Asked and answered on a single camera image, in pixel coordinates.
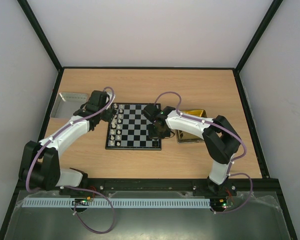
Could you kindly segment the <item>gold tin box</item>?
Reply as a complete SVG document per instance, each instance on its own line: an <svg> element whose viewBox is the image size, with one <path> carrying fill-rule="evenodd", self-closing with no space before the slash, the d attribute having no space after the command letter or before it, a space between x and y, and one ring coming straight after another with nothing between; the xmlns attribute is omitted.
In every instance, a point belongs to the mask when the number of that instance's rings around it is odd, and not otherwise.
<svg viewBox="0 0 300 240"><path fill-rule="evenodd" d="M207 117L207 113L204 109L183 110L183 115L191 116L196 119L202 119ZM178 144L194 144L203 143L204 138L202 136L202 130L197 121L192 119L177 119L177 125L175 130L176 141Z"/></svg>

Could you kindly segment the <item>black silver chess board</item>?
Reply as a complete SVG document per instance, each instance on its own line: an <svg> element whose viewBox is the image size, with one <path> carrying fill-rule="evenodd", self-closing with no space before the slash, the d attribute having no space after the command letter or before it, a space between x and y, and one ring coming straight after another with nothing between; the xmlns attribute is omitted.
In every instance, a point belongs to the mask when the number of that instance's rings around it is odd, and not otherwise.
<svg viewBox="0 0 300 240"><path fill-rule="evenodd" d="M108 124L105 149L107 150L154 150L162 149L162 142L150 139L147 125L151 122L142 114L147 103L114 102L115 116Z"/></svg>

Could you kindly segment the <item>silver tin lid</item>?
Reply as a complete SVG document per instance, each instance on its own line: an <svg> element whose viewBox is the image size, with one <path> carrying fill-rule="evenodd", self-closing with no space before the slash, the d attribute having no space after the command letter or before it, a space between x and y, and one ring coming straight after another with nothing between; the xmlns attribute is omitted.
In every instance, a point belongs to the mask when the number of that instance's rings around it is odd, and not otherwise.
<svg viewBox="0 0 300 240"><path fill-rule="evenodd" d="M56 119L70 119L73 116L73 113L87 101L87 98L87 93L58 93L50 117Z"/></svg>

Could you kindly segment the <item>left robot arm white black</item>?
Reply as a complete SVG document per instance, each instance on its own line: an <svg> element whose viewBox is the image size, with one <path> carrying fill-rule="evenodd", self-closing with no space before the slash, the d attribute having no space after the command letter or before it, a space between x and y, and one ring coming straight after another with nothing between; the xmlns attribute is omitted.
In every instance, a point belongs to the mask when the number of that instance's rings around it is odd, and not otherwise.
<svg viewBox="0 0 300 240"><path fill-rule="evenodd" d="M48 137L29 141L22 154L18 178L29 193L50 191L55 187L78 187L84 172L74 168L62 169L60 158L77 139L94 131L100 121L111 122L115 110L111 108L116 95L112 87L94 90L86 103L76 110L69 121Z"/></svg>

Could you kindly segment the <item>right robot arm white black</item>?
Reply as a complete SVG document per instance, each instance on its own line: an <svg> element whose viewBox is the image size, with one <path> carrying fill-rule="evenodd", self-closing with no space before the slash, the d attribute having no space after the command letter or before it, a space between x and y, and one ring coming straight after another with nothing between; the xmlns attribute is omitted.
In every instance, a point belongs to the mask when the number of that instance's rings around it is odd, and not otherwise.
<svg viewBox="0 0 300 240"><path fill-rule="evenodd" d="M171 106L161 110L153 103L144 107L142 115L150 121L147 125L150 139L169 138L173 131L183 131L202 139L213 160L207 177L207 189L214 196L219 196L225 191L225 183L230 176L235 154L243 143L224 116L197 117Z"/></svg>

